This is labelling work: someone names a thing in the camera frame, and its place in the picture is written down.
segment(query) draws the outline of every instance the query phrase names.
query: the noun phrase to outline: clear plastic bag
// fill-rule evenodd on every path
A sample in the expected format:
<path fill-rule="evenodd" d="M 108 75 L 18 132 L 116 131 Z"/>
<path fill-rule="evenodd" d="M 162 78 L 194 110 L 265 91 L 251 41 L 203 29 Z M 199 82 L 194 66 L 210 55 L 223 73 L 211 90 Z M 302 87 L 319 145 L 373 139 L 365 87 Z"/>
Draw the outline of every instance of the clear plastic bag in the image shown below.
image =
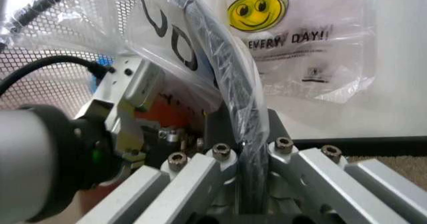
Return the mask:
<path fill-rule="evenodd" d="M 34 0 L 11 16 L 5 30 L 1 51 L 8 46 L 137 54 L 167 72 L 164 92 L 182 103 L 209 112 L 224 100 L 235 140 L 244 144 L 240 163 L 247 203 L 260 203 L 269 134 L 260 77 L 244 45 L 202 1 Z"/>
<path fill-rule="evenodd" d="M 347 102 L 374 80 L 375 0 L 227 0 L 265 95 Z"/>

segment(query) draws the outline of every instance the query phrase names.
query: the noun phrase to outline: black cable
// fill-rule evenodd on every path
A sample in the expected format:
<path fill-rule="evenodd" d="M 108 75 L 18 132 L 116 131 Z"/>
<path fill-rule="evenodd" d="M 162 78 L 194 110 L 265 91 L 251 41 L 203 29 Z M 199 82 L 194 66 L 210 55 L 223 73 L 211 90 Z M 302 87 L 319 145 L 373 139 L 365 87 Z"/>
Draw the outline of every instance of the black cable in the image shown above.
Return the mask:
<path fill-rule="evenodd" d="M 114 72 L 114 69 L 111 67 L 102 66 L 96 62 L 90 62 L 81 58 L 68 55 L 59 55 L 51 56 L 46 58 L 38 59 L 34 62 L 31 62 L 15 72 L 9 74 L 0 82 L 0 97 L 18 80 L 20 80 L 25 75 L 45 66 L 49 66 L 56 63 L 76 63 L 82 65 L 88 69 L 97 79 L 102 79 L 105 74 L 109 72 Z"/>
<path fill-rule="evenodd" d="M 22 8 L 11 21 L 13 27 L 10 29 L 11 33 L 20 33 L 21 29 L 31 23 L 40 13 L 48 10 L 55 4 L 62 0 L 34 0 L 30 6 Z M 0 43 L 0 53 L 7 48 L 7 43 Z"/>

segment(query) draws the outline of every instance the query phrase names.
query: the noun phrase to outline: green light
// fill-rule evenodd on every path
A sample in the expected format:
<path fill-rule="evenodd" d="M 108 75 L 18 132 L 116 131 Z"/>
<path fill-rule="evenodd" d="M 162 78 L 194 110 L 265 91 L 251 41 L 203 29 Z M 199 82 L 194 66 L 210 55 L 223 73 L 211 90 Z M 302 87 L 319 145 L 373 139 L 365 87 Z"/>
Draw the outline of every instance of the green light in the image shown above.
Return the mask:
<path fill-rule="evenodd" d="M 95 164 L 99 164 L 102 161 L 103 153 L 100 150 L 94 150 L 92 152 L 92 161 Z"/>

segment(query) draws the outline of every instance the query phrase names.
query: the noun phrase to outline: yellow smiley face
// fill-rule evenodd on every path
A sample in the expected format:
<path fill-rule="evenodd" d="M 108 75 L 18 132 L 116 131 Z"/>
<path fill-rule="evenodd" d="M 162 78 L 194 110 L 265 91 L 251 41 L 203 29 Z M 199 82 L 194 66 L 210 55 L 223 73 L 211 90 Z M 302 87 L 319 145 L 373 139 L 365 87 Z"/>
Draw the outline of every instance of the yellow smiley face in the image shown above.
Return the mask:
<path fill-rule="evenodd" d="M 288 0 L 236 0 L 228 8 L 230 25 L 245 32 L 269 29 L 282 20 Z"/>

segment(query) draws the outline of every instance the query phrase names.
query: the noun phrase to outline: hex socket bolt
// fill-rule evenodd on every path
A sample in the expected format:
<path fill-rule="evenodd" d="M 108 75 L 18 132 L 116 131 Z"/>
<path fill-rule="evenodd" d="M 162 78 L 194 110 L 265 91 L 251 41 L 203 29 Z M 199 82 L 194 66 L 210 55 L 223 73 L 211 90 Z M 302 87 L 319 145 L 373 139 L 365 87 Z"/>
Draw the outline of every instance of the hex socket bolt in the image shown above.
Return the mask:
<path fill-rule="evenodd" d="M 183 152 L 176 152 L 169 155 L 167 163 L 172 171 L 179 172 L 187 164 L 187 155 Z"/>
<path fill-rule="evenodd" d="M 339 148 L 332 145 L 324 145 L 321 152 L 330 158 L 334 163 L 339 163 L 341 155 L 343 154 Z"/>
<path fill-rule="evenodd" d="M 231 149 L 225 143 L 215 144 L 212 148 L 212 156 L 218 161 L 225 161 L 230 157 Z"/>
<path fill-rule="evenodd" d="M 274 149 L 281 154 L 290 154 L 292 152 L 292 148 L 294 147 L 294 142 L 285 137 L 280 137 L 276 139 L 274 143 Z"/>

